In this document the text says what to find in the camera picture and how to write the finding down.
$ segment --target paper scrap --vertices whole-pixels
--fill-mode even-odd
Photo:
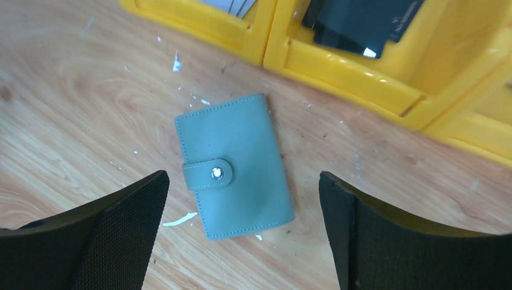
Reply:
[[[186,216],[178,219],[177,221],[174,221],[174,222],[166,222],[164,224],[164,227],[173,227],[175,225],[179,225],[179,224],[183,224],[184,222],[188,221],[189,219],[193,218],[197,216],[197,213],[187,213]]]
[[[180,71],[180,70],[181,70],[181,63],[179,62],[178,51],[176,51],[176,55],[174,55],[173,71]]]

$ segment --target card holder wallet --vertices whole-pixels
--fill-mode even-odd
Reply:
[[[207,238],[227,239],[295,218],[264,94],[176,117],[185,182]]]

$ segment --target white debris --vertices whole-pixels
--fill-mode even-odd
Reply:
[[[180,71],[180,70],[181,70],[181,63],[179,62],[178,51],[176,51],[176,55],[174,55],[173,71]]]
[[[94,22],[94,16],[91,16],[91,18],[89,18],[89,21],[87,21],[87,24],[85,25],[85,27],[82,29],[82,31],[80,32],[80,38],[83,38],[84,36],[86,36],[86,34],[89,32],[89,30],[91,30],[91,26],[92,26],[92,23]]]
[[[197,213],[187,213],[186,216],[178,219],[177,221],[174,221],[174,222],[166,222],[164,224],[164,227],[173,227],[175,225],[179,225],[179,224],[183,224],[184,222],[188,221],[189,219],[193,218],[197,216]]]
[[[119,167],[119,166],[115,165],[115,163],[114,163],[114,162],[109,161],[109,163],[110,163],[111,165],[113,165],[113,166],[117,167],[117,169],[119,169],[120,171],[122,171],[122,172],[126,173],[126,172],[125,172],[121,167]]]

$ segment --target wallet stitching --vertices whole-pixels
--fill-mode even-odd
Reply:
[[[221,237],[221,236],[228,236],[230,234],[237,234],[237,233],[243,233],[245,231],[252,231],[252,230],[257,230],[259,228],[264,228],[264,227],[270,227],[270,226],[273,226],[273,225],[278,225],[278,224],[285,224],[285,223],[288,223],[288,222],[291,222],[292,220],[294,220],[295,217],[291,217],[289,219],[285,219],[284,221],[280,221],[280,222],[273,222],[271,224],[268,224],[268,225],[260,225],[260,226],[257,226],[257,227],[253,227],[253,228],[247,228],[245,230],[239,230],[239,231],[232,231],[230,233],[225,233],[225,234],[217,234],[215,236],[212,236],[210,234],[208,234],[208,237]]]
[[[251,101],[251,100],[254,100],[256,98],[262,98],[261,95],[257,96],[257,97],[252,97],[252,98],[247,98],[245,100],[239,100],[239,101],[235,101],[234,103],[229,103],[229,104],[225,104],[225,105],[221,105],[221,106],[218,106],[218,107],[214,107],[214,108],[210,108],[210,109],[207,109],[207,110],[204,110],[204,111],[200,111],[200,112],[197,112],[197,113],[193,113],[193,114],[190,114],[190,115],[186,115],[186,116],[183,116],[183,117],[178,117],[176,119],[177,121],[177,125],[178,125],[178,134],[179,134],[179,139],[180,139],[180,142],[181,142],[181,146],[183,147],[183,154],[185,155],[185,160],[186,162],[188,162],[188,155],[187,155],[187,150],[185,148],[185,143],[183,142],[183,138],[182,138],[182,135],[181,135],[181,127],[180,127],[180,122],[181,120],[185,119],[185,118],[189,118],[189,117],[193,117],[193,116],[197,116],[197,115],[200,115],[200,114],[204,114],[204,113],[207,113],[207,112],[211,112],[211,111],[214,111],[214,110],[217,110],[217,109],[221,109],[221,108],[225,108],[225,107],[229,107],[229,106],[232,106],[232,105],[236,105],[236,104],[239,104],[239,103],[243,103],[243,102],[247,102],[247,101]],[[199,211],[202,213],[203,212],[203,209],[201,207],[201,201],[199,200],[199,197],[197,195],[197,192],[194,192],[194,195],[196,196],[196,200],[197,200],[197,206],[199,207]],[[245,230],[240,230],[240,231],[235,231],[235,232],[232,232],[232,233],[226,233],[226,234],[220,234],[220,235],[216,235],[216,236],[211,236],[209,234],[209,231],[208,231],[208,227],[206,225],[206,221],[205,221],[205,218],[203,217],[203,214],[200,215],[201,216],[201,220],[203,222],[203,226],[205,227],[205,232],[206,232],[206,235],[208,237],[219,237],[219,236],[226,236],[226,235],[229,235],[229,234],[233,234],[233,233],[242,233],[244,231],[250,231],[250,230],[254,230],[256,228],[248,228],[248,229],[245,229]],[[262,225],[260,227],[257,227],[257,228],[263,228],[263,227],[269,227],[271,225],[275,225],[275,224],[279,224],[280,222],[275,222],[275,223],[272,223],[272,224],[268,224],[268,225]]]

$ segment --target white paint chip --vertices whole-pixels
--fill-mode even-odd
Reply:
[[[125,172],[121,167],[119,167],[119,166],[115,165],[115,163],[114,163],[114,162],[109,161],[109,163],[110,163],[111,165],[113,165],[113,166],[117,167],[117,169],[119,169],[120,171],[122,171],[122,172],[126,173],[126,172]]]
[[[189,219],[193,218],[197,216],[197,213],[187,213],[186,216],[178,219],[177,221],[174,221],[174,222],[166,222],[164,224],[164,227],[173,227],[175,225],[179,225],[179,224],[183,224],[184,222],[188,221]]]
[[[91,30],[91,26],[92,26],[92,23],[94,22],[94,16],[91,16],[91,18],[89,18],[89,21],[87,21],[87,24],[85,25],[85,27],[82,29],[82,31],[80,32],[80,38],[83,38],[84,36],[86,36],[86,34],[89,32],[89,30]]]
[[[471,191],[474,192],[476,190],[476,188],[478,187],[478,184],[480,184],[480,179],[475,179],[475,181],[473,181],[473,184],[471,185]]]
[[[181,70],[181,63],[179,62],[178,51],[176,51],[176,55],[174,55],[173,71],[180,71],[180,70]]]

